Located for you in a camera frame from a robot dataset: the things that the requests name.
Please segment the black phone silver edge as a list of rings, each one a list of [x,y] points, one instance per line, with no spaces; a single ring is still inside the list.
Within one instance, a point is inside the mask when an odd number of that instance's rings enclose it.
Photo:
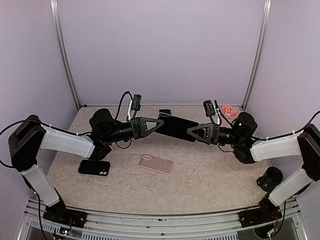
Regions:
[[[187,142],[196,141],[194,137],[187,134],[187,129],[198,126],[198,122],[177,117],[174,115],[171,115],[170,117],[162,117],[157,119],[163,120],[164,122],[164,125],[155,131],[157,134],[184,140]]]

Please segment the teal green phone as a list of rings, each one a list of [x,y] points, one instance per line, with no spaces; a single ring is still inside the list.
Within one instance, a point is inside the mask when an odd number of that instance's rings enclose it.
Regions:
[[[160,114],[166,114],[166,115],[171,115],[172,114],[170,109],[160,109],[159,113]]]

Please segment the pink clear phone case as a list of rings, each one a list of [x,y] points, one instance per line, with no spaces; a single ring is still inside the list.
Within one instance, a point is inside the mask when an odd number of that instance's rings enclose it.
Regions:
[[[157,173],[168,175],[172,171],[174,162],[158,156],[143,154],[138,161],[138,166]]]

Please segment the light blue phone case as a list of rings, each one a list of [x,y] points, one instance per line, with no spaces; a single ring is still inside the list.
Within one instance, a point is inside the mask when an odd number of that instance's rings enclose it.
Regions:
[[[171,116],[172,116],[172,114],[169,115],[169,114],[159,113],[159,111],[158,111],[158,116],[157,116],[157,118],[160,119],[160,118],[171,117]]]

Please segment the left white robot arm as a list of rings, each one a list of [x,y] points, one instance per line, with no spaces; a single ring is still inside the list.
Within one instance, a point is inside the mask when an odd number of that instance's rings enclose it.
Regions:
[[[140,116],[121,122],[107,108],[102,108],[89,119],[89,125],[90,133],[80,135],[44,123],[32,114],[18,122],[18,128],[8,139],[12,167],[42,202],[51,207],[50,214],[61,223],[70,218],[70,211],[60,203],[61,197],[41,169],[37,160],[39,152],[62,152],[100,161],[111,152],[111,144],[146,138],[162,127],[164,121]]]

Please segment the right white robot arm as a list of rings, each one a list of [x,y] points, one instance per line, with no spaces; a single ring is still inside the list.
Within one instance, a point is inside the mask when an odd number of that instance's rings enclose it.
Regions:
[[[320,131],[311,123],[298,131],[281,136],[256,139],[257,128],[253,116],[241,112],[232,127],[221,127],[215,123],[200,124],[187,129],[187,134],[207,145],[230,145],[235,157],[244,164],[253,164],[288,156],[300,156],[302,166],[273,189],[267,202],[256,210],[256,218],[266,222],[282,205],[312,182],[320,179]]]

